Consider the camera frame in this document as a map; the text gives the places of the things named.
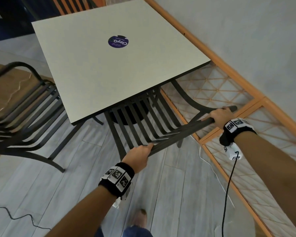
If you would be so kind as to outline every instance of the orange chair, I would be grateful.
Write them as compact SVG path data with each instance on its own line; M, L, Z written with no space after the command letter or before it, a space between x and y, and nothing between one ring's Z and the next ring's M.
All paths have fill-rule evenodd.
M53 0L61 15L105 6L105 0Z

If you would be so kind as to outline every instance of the person's left hand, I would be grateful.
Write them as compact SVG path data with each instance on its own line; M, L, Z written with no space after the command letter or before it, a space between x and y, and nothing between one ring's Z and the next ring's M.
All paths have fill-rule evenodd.
M133 168L135 174L137 174L147 166L148 155L152 147L153 143L149 143L147 146L141 145L139 147L134 147L125 155L122 162Z

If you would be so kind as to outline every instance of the forearm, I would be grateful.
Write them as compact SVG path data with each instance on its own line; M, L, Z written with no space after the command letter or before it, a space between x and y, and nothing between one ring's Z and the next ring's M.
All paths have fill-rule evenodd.
M46 237L93 237L115 200L116 196L98 186L69 211Z
M242 132L234 141L296 226L296 161L252 132Z

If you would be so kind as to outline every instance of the person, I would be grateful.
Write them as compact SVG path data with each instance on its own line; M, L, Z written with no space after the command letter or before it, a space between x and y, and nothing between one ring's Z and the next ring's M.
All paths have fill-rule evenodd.
M205 119L209 117L221 129L235 118L229 108L214 110ZM296 227L296 161L251 131L239 133L234 142ZM135 147L122 162L139 173L146 167L152 147L153 144ZM94 236L94 233L96 237L103 237L100 224L115 200L116 196L99 185L69 211L46 237ZM152 237L145 229L146 223L146 212L138 211L133 225L125 229L123 237Z

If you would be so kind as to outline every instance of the black cable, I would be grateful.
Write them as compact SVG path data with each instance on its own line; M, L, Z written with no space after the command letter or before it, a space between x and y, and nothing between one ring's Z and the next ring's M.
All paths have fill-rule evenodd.
M6 207L0 207L0 209L5 209L5 210L8 212L8 215L9 215L10 219L12 219L12 220L21 219L21 218L23 218L23 217L29 215L29 216L31 217L32 225L33 225L34 227L37 227L37 228L40 228L40 229L49 229L49 230L51 230L50 228L43 228L43 227L39 227L38 225L35 225L35 224L34 224L34 220L33 220L34 218L33 218L33 216L32 216L31 214L27 214L27 215L21 216L21 217L19 217L19 218L13 218L13 217L11 216L9 210L8 210Z
M231 174L230 174L230 177L229 177L229 181L228 181L228 185L227 185L227 189L226 189L224 214L223 214L223 216L222 216L222 237L224 237L224 222L225 222L226 205L227 205L227 198L228 198L228 189L229 189L229 185L230 185L230 182L231 182L232 174L233 174L233 172L234 172L234 168L236 167L236 163L237 163L237 160L238 160L238 157L239 157L239 151L236 151L236 152L237 152L237 158L236 158L236 160L234 161L234 166L233 166L233 168L232 168L232 171L231 171Z

